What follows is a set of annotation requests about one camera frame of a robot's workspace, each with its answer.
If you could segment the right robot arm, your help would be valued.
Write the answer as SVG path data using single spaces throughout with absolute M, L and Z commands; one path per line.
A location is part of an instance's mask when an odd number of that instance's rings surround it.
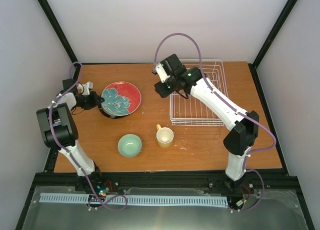
M 159 76 L 154 88 L 162 98 L 184 91 L 184 98 L 193 96 L 198 99 L 224 123 L 229 131 L 223 140 L 228 151 L 225 174 L 234 182 L 240 181 L 246 172 L 249 151 L 258 137 L 258 113 L 248 112 L 232 102 L 201 68 L 187 69 L 176 54 L 155 63 L 152 73 Z

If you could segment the red teal flower plate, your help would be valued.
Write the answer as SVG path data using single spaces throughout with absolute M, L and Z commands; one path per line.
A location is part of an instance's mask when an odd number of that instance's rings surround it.
M 116 116 L 130 115 L 141 104 L 139 89 L 132 83 L 118 81 L 107 85 L 101 93 L 104 102 L 100 107 Z

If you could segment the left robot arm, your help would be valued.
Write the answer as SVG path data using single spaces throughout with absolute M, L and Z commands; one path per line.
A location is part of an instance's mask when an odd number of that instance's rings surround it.
M 77 83 L 73 79 L 63 82 L 63 90 L 50 106 L 37 110 L 36 116 L 45 145 L 63 154 L 76 169 L 78 177 L 87 176 L 86 184 L 93 191 L 103 188 L 101 171 L 90 159 L 78 141 L 79 134 L 71 110 L 80 107 L 90 110 L 104 99 L 93 91 L 93 83 Z

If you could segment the black rimmed beige plate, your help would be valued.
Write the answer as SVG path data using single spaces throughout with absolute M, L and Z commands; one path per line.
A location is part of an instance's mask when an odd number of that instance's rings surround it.
M 99 111 L 106 117 L 110 118 L 110 119 L 120 119 L 120 118 L 124 118 L 124 117 L 127 117 L 128 115 L 124 115 L 124 116 L 116 116 L 116 115 L 113 115 L 113 114 L 110 114 L 108 112 L 105 112 L 103 110 L 102 107 L 98 107 Z

